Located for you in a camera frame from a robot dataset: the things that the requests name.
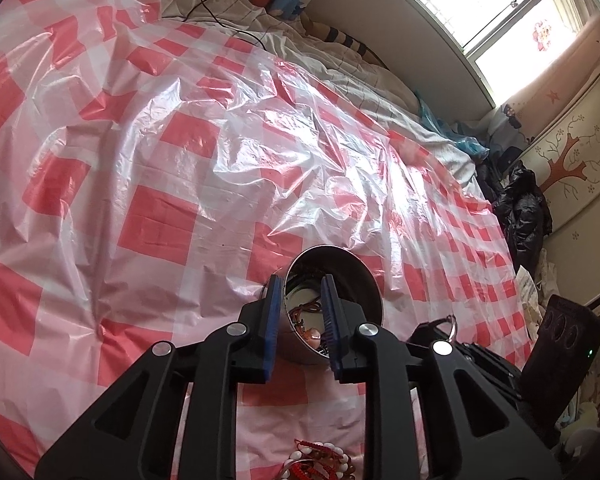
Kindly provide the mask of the round metal tin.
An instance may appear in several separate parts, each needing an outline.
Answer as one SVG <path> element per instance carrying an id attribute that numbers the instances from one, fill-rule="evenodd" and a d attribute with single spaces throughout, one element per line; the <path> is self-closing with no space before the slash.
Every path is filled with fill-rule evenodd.
<path id="1" fill-rule="evenodd" d="M 301 365 L 326 365 L 324 316 L 321 302 L 323 278 L 330 275 L 338 296 L 359 304 L 366 320 L 379 325 L 384 309 L 376 280 L 357 256 L 335 246 L 315 246 L 277 271 L 283 282 L 283 305 L 277 352 Z"/>

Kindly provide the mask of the black jacket pile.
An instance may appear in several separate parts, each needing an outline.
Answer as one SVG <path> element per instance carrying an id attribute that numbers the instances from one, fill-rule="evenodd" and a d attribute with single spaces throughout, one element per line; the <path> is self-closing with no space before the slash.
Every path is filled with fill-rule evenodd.
<path id="1" fill-rule="evenodd" d="M 477 180 L 484 197 L 500 222 L 515 271 L 522 266 L 534 275 L 540 261 L 544 237 L 553 231 L 550 208 L 535 173 L 518 160 L 502 185 L 490 162 L 477 167 Z"/>

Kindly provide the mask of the tree pattern wardrobe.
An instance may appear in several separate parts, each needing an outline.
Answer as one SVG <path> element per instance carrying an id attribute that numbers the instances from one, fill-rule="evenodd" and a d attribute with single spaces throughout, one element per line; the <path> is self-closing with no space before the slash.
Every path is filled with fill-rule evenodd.
<path id="1" fill-rule="evenodd" d="M 600 74 L 521 160 L 550 207 L 543 248 L 560 293 L 600 314 Z"/>

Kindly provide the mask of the red white checkered plastic sheet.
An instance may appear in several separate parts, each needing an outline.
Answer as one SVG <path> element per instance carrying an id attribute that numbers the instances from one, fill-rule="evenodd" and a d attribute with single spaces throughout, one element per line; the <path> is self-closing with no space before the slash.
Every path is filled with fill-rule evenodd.
<path id="1" fill-rule="evenodd" d="M 531 341 L 498 220 L 407 119 L 158 0 L 0 5 L 0 439 L 26 471 L 151 344 L 236 320 L 316 245 L 399 338 Z"/>

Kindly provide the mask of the window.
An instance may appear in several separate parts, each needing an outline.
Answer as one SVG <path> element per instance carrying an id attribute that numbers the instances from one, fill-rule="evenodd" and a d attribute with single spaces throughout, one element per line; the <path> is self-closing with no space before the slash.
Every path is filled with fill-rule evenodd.
<path id="1" fill-rule="evenodd" d="M 496 104 L 531 84 L 573 44 L 583 0 L 417 0 L 460 48 Z"/>

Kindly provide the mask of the striped cloth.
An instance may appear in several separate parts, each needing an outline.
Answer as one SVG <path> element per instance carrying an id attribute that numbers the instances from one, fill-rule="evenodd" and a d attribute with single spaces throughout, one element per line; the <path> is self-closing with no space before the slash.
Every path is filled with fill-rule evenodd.
<path id="1" fill-rule="evenodd" d="M 328 44 L 341 44 L 354 52 L 356 52 L 365 62 L 386 68 L 387 65 L 378 58 L 377 54 L 364 44 L 352 36 L 342 32 L 338 28 L 316 22 L 308 17 L 306 12 L 300 14 L 300 22 L 306 33 Z"/>

